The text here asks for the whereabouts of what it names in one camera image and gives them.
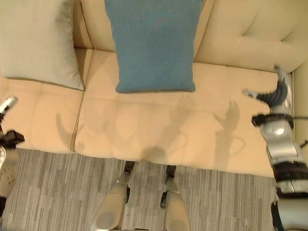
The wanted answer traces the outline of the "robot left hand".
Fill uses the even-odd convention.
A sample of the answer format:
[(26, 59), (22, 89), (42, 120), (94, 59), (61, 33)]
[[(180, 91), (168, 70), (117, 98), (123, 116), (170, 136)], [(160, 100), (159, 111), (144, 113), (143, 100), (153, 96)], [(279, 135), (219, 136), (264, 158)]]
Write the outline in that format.
[(3, 120), (6, 113), (13, 108), (18, 102), (16, 96), (9, 96), (1, 105), (0, 105), (0, 120)]

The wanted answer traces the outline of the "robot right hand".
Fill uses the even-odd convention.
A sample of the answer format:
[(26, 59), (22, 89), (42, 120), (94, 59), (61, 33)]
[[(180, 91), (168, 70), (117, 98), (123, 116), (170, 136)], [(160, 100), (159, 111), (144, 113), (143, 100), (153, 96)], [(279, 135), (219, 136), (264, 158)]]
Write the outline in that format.
[(274, 65), (274, 70), (278, 77), (276, 89), (274, 91), (255, 92), (243, 89), (242, 93), (250, 98), (265, 103), (269, 107), (271, 113), (290, 115), (292, 110), (292, 86), (290, 76), (278, 64)]

